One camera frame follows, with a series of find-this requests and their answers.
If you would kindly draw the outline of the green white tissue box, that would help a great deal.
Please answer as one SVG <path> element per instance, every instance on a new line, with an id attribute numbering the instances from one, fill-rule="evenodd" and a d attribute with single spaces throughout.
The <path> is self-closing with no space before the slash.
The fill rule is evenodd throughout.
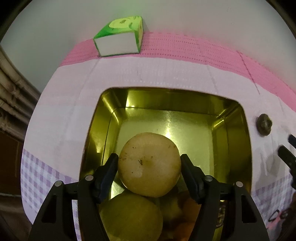
<path id="1" fill-rule="evenodd" d="M 141 16 L 129 16 L 111 21 L 93 38 L 101 57 L 138 54 L 144 33 Z"/>

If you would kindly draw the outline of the beige ribbed radiator pipes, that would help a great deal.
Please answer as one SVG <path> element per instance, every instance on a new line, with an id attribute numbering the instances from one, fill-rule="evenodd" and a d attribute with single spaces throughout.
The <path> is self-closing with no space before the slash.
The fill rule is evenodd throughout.
<path id="1" fill-rule="evenodd" d="M 41 93 L 15 68 L 1 49 L 1 131 L 24 141 Z"/>

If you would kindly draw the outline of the orange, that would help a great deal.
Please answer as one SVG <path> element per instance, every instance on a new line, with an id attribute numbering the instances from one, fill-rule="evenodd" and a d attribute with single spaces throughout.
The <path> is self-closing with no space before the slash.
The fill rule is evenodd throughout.
<path id="1" fill-rule="evenodd" d="M 164 221 L 174 221 L 183 216 L 183 211 L 180 208 L 181 193 L 163 196 L 159 199 L 159 208 L 163 215 Z"/>

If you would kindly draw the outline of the pale yellow pear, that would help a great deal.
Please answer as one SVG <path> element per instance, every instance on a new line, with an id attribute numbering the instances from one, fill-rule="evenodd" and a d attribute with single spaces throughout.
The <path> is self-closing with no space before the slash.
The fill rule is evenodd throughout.
<path id="1" fill-rule="evenodd" d="M 173 141 L 156 133 L 139 133 L 123 146 L 118 175 L 133 193 L 158 198 L 177 184 L 181 174 L 180 153 Z"/>

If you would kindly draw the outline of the green pear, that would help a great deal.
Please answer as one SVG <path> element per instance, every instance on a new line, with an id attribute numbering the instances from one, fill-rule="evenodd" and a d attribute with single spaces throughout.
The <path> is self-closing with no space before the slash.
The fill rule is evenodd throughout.
<path id="1" fill-rule="evenodd" d="M 130 192 L 107 201 L 100 209 L 100 217 L 110 240 L 158 240 L 163 229 L 159 207 Z"/>

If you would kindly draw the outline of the tangerine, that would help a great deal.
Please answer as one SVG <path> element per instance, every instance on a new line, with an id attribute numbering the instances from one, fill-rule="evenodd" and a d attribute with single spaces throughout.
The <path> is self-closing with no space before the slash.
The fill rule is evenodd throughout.
<path id="1" fill-rule="evenodd" d="M 201 205 L 197 204 L 192 198 L 188 198 L 183 206 L 183 213 L 185 218 L 190 222 L 195 222 L 199 215 Z"/>

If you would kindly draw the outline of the gold toffee tin box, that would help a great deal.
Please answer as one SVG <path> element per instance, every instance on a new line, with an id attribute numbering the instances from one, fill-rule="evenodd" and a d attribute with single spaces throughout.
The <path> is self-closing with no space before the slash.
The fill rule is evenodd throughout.
<path id="1" fill-rule="evenodd" d="M 252 153 L 243 107 L 225 97 L 153 87 L 109 88 L 97 103 L 80 177 L 92 174 L 139 133 L 169 138 L 180 154 L 222 183 L 251 189 Z"/>

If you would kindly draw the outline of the dark mangosteen back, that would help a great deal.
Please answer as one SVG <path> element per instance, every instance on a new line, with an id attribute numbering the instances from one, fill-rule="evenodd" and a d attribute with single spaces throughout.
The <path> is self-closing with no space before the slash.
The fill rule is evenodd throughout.
<path id="1" fill-rule="evenodd" d="M 272 125 L 272 120 L 265 113 L 260 114 L 260 116 L 256 119 L 257 131 L 262 136 L 268 136 L 270 134 Z"/>

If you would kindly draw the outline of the pink purple checkered tablecloth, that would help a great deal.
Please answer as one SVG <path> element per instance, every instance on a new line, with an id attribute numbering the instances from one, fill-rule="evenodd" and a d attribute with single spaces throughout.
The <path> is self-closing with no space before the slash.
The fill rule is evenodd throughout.
<path id="1" fill-rule="evenodd" d="M 87 132 L 102 92 L 110 87 L 152 86 L 188 89 L 238 101 L 250 128 L 252 196 L 271 240 L 288 208 L 292 176 L 278 157 L 279 145 L 295 134 L 295 91 L 245 54 L 205 39 L 148 32 L 140 54 L 99 58 L 92 40 L 76 45 L 53 74 L 27 129 L 21 162 L 23 209 L 36 218 L 53 183 L 79 178 Z M 259 134 L 265 113 L 273 125 Z"/>

